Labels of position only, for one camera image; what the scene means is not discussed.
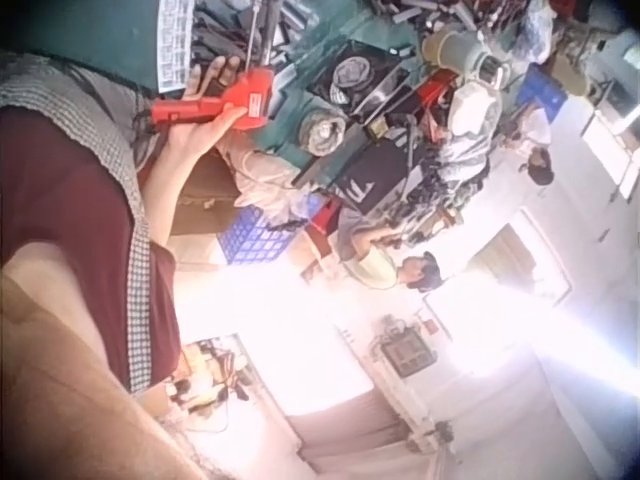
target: workshop equipment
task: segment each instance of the workshop equipment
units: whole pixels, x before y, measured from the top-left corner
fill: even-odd
[[[329,155],[342,143],[346,129],[343,116],[330,110],[313,110],[300,123],[300,148],[318,157]]]
[[[366,124],[409,76],[401,67],[403,60],[386,50],[348,40],[308,91]]]
[[[309,219],[313,218],[325,203],[324,197],[309,195]],[[262,210],[248,206],[241,209],[236,221],[226,232],[218,235],[218,241],[229,265],[252,265],[277,259],[293,241],[296,233],[291,230],[274,229]]]
[[[549,123],[552,123],[568,97],[554,78],[545,75],[539,66],[531,64],[518,90],[515,106],[523,107],[535,101],[544,109]]]
[[[453,70],[467,80],[477,80],[500,90],[509,78],[509,67],[493,56],[476,33],[444,28],[422,42],[428,62]]]
[[[217,117],[227,104],[246,107],[247,114],[236,121],[233,128],[252,130],[265,126],[268,118],[265,112],[269,106],[274,72],[269,67],[273,36],[276,32],[280,8],[283,0],[266,2],[265,34],[262,53],[257,67],[249,67],[238,74],[236,82],[219,97],[204,96],[198,100],[158,100],[151,109],[154,123],[208,122]],[[262,8],[262,0],[254,0],[252,29],[249,32],[249,47],[246,65],[251,62],[251,49],[256,35],[257,18]]]

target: label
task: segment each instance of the label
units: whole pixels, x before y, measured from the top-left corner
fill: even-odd
[[[247,116],[257,118],[262,113],[262,95],[259,93],[249,94],[249,111]]]
[[[156,64],[158,91],[184,88],[191,63],[191,32],[195,0],[160,0]]]

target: hand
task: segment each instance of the hand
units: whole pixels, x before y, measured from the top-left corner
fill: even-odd
[[[232,57],[227,61],[218,57],[207,69],[202,79],[199,65],[191,71],[183,100],[197,100],[203,95],[219,95],[221,90],[233,83],[240,66],[240,59]],[[204,124],[178,124],[169,130],[167,146],[181,158],[197,160],[207,153],[233,126],[233,124],[247,113],[245,107],[225,105],[222,113],[214,120]]]

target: spool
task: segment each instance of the spool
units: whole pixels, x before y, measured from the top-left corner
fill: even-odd
[[[508,77],[505,65],[490,54],[473,32],[442,29],[422,42],[422,56],[430,63],[500,89]]]
[[[329,155],[342,144],[346,127],[340,115],[329,110],[314,110],[300,124],[300,148],[318,157]]]

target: white cloth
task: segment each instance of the white cloth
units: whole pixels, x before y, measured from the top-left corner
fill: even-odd
[[[362,284],[377,290],[393,288],[398,283],[396,265],[382,249],[372,247],[362,260],[353,258],[344,262],[347,271]]]
[[[531,156],[534,148],[551,145],[551,125],[542,108],[535,109],[523,119],[520,131],[523,139],[516,151],[525,158]]]

